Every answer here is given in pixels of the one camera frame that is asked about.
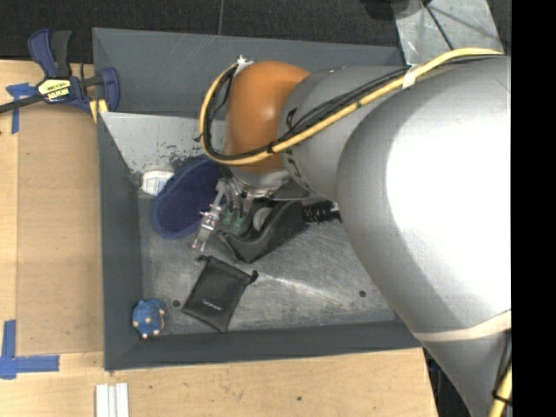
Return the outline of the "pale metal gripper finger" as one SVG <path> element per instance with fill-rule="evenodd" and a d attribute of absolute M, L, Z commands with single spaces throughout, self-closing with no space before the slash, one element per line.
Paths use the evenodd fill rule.
<path fill-rule="evenodd" d="M 201 221 L 200 228 L 200 250 L 203 251 L 209 240 L 209 237 L 214 232 L 215 227 L 218 223 L 217 215 L 205 215 Z"/>
<path fill-rule="evenodd" d="M 206 242 L 212 233 L 212 214 L 208 211 L 202 212 L 202 219 L 196 231 L 195 239 L 191 248 L 204 250 Z"/>

